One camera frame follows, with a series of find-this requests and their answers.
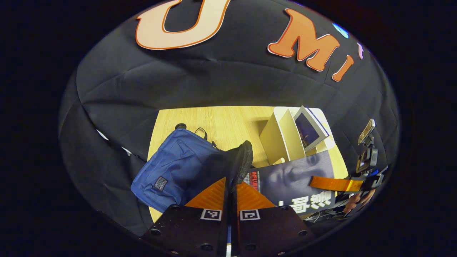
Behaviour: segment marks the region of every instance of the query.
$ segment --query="orange letter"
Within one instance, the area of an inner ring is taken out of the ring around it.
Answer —
[[[332,79],[335,80],[336,82],[340,81],[341,78],[343,77],[344,73],[347,72],[347,69],[349,69],[349,67],[353,64],[354,64],[354,59],[350,55],[347,55],[346,61],[344,62],[343,66],[340,68],[339,71],[337,71],[335,74],[333,74]]]
[[[182,0],[159,5],[138,16],[137,43],[147,49],[164,50],[196,45],[214,36],[222,25],[230,0],[203,0],[197,22],[185,31],[168,32],[165,18],[168,11]]]
[[[268,51],[283,57],[292,57],[295,54],[292,47],[298,40],[297,59],[303,61],[317,51],[306,60],[306,64],[314,70],[323,71],[325,63],[340,43],[329,34],[316,39],[316,30],[310,19],[292,9],[286,9],[286,12],[290,15],[289,24],[278,42],[268,45]]]

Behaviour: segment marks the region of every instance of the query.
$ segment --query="hand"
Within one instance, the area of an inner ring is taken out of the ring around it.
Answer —
[[[370,199],[373,196],[375,190],[376,189],[370,190],[370,192],[366,196],[364,196],[362,200],[360,200],[360,194],[361,193],[358,193],[358,194],[355,194],[355,195],[351,196],[349,198],[349,202],[346,204],[343,212],[345,214],[348,214],[352,209],[354,209],[357,206],[357,204],[361,204],[362,207],[365,206],[365,204],[367,204],[370,201]]]

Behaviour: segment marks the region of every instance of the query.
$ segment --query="letter m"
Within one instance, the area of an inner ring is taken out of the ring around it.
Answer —
[[[297,59],[303,61],[316,52],[313,57],[306,60],[306,65],[314,70],[323,71],[325,63],[340,43],[329,34],[316,39],[316,29],[310,19],[292,9],[286,9],[286,12],[290,16],[289,24],[278,42],[268,45],[268,51],[283,57],[292,57],[295,54],[293,46],[298,40]]]

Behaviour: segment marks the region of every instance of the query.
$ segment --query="wooden table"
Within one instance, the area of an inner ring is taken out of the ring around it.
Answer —
[[[252,165],[257,168],[268,166],[259,135],[271,117],[273,109],[274,107],[265,106],[223,106],[160,110],[149,144],[148,160],[175,130],[175,126],[184,123],[192,132],[199,127],[205,129],[208,141],[214,141],[218,148],[224,151],[236,148],[245,140],[249,140],[254,153]],[[322,125],[330,130],[327,123]],[[204,132],[200,129],[197,135],[203,137]],[[329,150],[329,155],[335,178],[347,177],[346,165],[336,145]],[[151,207],[149,211],[154,222],[162,215]]]

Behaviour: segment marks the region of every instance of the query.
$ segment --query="blue bag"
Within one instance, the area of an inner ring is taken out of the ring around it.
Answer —
[[[185,205],[223,177],[240,184],[252,164],[252,145],[221,151],[186,129],[174,130],[133,180],[131,190],[146,205],[164,212]]]

